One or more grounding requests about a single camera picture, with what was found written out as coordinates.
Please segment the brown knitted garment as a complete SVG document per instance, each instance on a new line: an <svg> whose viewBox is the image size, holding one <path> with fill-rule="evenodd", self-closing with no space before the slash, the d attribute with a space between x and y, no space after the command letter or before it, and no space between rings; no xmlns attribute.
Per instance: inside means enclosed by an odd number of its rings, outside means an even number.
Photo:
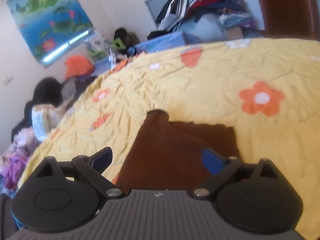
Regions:
<svg viewBox="0 0 320 240"><path fill-rule="evenodd" d="M206 148L223 157L240 157L233 127L170 122L167 112L150 111L115 185L125 194L133 189L190 192L210 177L202 164Z"/></svg>

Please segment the pink purple clothes heap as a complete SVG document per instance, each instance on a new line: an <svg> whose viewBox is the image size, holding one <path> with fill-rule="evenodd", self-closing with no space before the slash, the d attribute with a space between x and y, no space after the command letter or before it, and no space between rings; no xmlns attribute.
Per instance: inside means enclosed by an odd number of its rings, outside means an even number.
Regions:
<svg viewBox="0 0 320 240"><path fill-rule="evenodd" d="M1 155L1 178L6 192L16 191L18 181L40 142L32 127L21 129L12 144Z"/></svg>

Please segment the pile of mixed clothes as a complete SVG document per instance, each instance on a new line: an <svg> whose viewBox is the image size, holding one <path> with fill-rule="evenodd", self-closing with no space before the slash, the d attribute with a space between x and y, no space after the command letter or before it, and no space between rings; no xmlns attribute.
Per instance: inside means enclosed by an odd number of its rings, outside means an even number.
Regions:
<svg viewBox="0 0 320 240"><path fill-rule="evenodd" d="M257 37L256 21L244 0L168 0L155 19L156 37L182 31L204 42Z"/></svg>

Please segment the dark haired person sitting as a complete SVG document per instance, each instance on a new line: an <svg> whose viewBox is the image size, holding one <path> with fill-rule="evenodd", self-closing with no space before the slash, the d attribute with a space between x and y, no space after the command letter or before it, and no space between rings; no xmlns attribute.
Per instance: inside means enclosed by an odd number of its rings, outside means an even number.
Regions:
<svg viewBox="0 0 320 240"><path fill-rule="evenodd" d="M12 129L11 140L23 128L32 127L37 140L43 142L51 130L57 127L68 105L74 100L74 96L63 100L62 89L63 85L57 79L42 79L34 90L33 99L25 105L24 118Z"/></svg>

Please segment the yellow floral bed sheet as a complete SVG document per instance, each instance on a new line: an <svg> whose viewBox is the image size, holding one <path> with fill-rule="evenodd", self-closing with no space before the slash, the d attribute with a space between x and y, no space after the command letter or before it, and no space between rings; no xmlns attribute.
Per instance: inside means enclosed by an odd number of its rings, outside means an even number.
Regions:
<svg viewBox="0 0 320 240"><path fill-rule="evenodd" d="M101 74L35 150L19 184L43 158L69 161L109 146L119 173L148 111L171 121L234 128L246 162L271 159L304 204L297 231L319 237L319 43L244 39L139 55Z"/></svg>

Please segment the orange cloth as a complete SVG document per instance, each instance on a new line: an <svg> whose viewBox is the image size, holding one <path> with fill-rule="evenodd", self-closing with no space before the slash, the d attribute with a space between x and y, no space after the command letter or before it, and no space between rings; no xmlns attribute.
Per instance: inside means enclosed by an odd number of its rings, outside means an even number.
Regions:
<svg viewBox="0 0 320 240"><path fill-rule="evenodd" d="M71 56L65 61L66 73L65 79L73 77L85 76L94 72L94 66L84 56Z"/></svg>

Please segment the green black items on shelf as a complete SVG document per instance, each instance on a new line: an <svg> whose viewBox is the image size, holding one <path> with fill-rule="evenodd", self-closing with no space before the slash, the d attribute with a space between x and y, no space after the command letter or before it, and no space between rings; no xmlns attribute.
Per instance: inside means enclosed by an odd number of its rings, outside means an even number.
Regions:
<svg viewBox="0 0 320 240"><path fill-rule="evenodd" d="M114 33L113 45L120 54L128 57L135 56L135 46L140 43L134 32L128 32L125 28L118 28Z"/></svg>

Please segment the blue striped quilt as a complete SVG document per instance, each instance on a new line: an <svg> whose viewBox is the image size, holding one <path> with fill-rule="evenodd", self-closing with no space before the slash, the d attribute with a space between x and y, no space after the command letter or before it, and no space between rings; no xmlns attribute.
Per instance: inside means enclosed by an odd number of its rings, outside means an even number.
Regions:
<svg viewBox="0 0 320 240"><path fill-rule="evenodd" d="M199 43L200 39L197 36L178 31L176 33L162 35L151 40L139 43L134 46L134 52L136 54L142 52L156 53L176 47ZM111 69L111 61L108 59L108 57L106 57L94 63L93 67L94 71L91 76L98 76Z"/></svg>

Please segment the brown wooden door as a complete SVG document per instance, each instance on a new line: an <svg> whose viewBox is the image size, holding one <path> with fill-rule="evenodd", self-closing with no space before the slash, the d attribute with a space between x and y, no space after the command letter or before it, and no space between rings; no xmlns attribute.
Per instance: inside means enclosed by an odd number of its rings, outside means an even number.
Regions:
<svg viewBox="0 0 320 240"><path fill-rule="evenodd" d="M259 3L266 37L319 40L316 0L259 0Z"/></svg>

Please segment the grey monitor screen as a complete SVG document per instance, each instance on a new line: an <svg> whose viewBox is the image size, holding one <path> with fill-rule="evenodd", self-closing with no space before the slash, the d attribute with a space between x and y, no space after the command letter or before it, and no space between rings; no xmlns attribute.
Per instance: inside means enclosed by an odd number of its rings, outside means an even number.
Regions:
<svg viewBox="0 0 320 240"><path fill-rule="evenodd" d="M154 24L157 26L156 18L160 14L162 8L168 0L145 0L144 3L148 8Z"/></svg>

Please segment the blue lotus wall poster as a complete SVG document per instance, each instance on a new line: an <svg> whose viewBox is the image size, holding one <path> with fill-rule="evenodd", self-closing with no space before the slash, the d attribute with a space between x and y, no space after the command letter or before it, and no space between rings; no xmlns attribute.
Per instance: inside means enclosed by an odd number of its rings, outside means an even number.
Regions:
<svg viewBox="0 0 320 240"><path fill-rule="evenodd" d="M78 0L8 0L7 5L33 57L45 67L94 35Z"/></svg>

